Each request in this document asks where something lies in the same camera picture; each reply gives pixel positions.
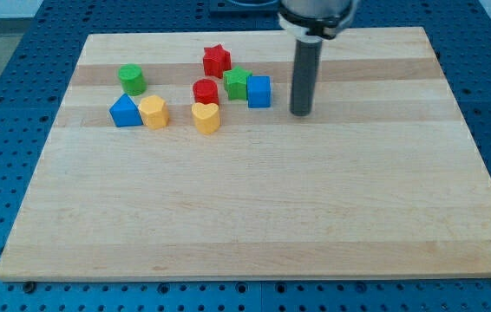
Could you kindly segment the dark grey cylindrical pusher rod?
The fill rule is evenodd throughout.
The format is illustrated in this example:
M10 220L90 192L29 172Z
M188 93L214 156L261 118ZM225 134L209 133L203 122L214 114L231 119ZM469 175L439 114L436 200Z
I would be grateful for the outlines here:
M290 94L290 112L295 116L311 113L322 46L321 41L296 41Z

